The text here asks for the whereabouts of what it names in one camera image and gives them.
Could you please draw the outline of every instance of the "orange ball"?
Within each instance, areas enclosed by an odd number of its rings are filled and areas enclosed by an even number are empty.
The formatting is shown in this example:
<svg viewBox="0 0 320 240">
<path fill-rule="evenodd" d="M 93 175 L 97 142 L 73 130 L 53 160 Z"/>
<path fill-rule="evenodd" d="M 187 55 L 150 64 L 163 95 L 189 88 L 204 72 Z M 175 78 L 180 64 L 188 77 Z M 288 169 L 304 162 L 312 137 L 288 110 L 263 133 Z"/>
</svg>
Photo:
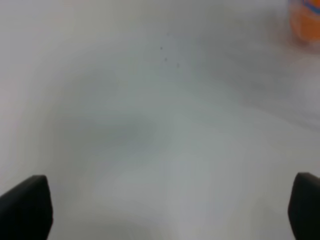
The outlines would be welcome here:
<svg viewBox="0 0 320 240">
<path fill-rule="evenodd" d="M 320 0 L 294 0 L 289 14 L 294 35 L 309 43 L 320 41 Z"/>
</svg>

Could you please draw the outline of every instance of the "white floor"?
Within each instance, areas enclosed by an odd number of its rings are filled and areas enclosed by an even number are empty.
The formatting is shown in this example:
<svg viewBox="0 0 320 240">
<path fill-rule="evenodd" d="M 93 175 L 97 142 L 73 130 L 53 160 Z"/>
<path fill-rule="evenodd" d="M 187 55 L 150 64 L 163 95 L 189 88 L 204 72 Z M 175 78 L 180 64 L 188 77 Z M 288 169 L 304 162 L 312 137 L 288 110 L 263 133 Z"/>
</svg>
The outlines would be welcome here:
<svg viewBox="0 0 320 240">
<path fill-rule="evenodd" d="M 2 1 L 1 193 L 46 174 L 51 240 L 293 240 L 319 61 L 277 4 Z"/>
</svg>

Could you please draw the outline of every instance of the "black rubber tip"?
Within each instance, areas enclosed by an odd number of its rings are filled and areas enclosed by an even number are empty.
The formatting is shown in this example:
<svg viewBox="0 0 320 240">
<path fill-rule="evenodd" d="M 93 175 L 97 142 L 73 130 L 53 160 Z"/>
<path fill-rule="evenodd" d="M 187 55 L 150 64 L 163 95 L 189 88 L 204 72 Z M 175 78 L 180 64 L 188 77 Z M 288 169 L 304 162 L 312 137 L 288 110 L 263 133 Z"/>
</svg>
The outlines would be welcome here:
<svg viewBox="0 0 320 240">
<path fill-rule="evenodd" d="M 288 216 L 296 240 L 320 240 L 320 178 L 296 175 Z"/>
<path fill-rule="evenodd" d="M 46 240 L 52 224 L 46 176 L 32 176 L 0 197 L 1 240 Z"/>
</svg>

